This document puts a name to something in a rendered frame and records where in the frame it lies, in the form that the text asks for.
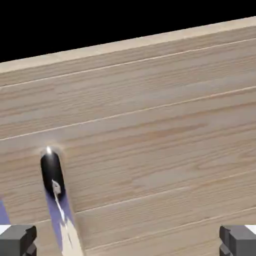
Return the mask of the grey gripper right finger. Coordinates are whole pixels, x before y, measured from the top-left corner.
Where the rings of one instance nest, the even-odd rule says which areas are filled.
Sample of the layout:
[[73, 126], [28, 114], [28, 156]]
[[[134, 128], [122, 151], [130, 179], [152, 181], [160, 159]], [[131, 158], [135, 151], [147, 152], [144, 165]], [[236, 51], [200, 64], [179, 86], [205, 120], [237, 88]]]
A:
[[256, 256], [256, 224], [221, 225], [219, 256]]

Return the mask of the light wood cabinet door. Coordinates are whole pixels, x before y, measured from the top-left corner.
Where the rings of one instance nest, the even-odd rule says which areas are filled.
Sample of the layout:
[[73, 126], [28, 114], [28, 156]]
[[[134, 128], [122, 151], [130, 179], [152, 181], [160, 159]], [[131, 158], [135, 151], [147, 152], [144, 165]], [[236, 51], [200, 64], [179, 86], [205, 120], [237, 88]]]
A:
[[256, 38], [0, 89], [0, 197], [13, 223], [49, 217], [43, 149], [76, 212], [256, 168]]
[[219, 256], [220, 225], [256, 224], [256, 206], [85, 249], [85, 256]]

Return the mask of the light wood cabinet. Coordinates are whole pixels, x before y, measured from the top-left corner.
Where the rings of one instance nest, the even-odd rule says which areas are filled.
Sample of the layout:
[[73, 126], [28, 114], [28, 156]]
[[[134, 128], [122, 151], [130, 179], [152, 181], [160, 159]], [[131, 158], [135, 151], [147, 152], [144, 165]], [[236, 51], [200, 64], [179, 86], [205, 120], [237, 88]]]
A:
[[62, 256], [47, 146], [85, 256], [218, 256], [256, 224], [256, 16], [0, 63], [0, 199]]

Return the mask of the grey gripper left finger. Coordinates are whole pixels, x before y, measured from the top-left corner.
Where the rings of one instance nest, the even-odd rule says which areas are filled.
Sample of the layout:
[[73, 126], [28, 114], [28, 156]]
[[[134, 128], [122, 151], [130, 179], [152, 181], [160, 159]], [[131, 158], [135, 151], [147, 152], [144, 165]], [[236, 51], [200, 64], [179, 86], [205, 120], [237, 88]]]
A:
[[0, 256], [37, 256], [36, 238], [35, 225], [0, 225]]

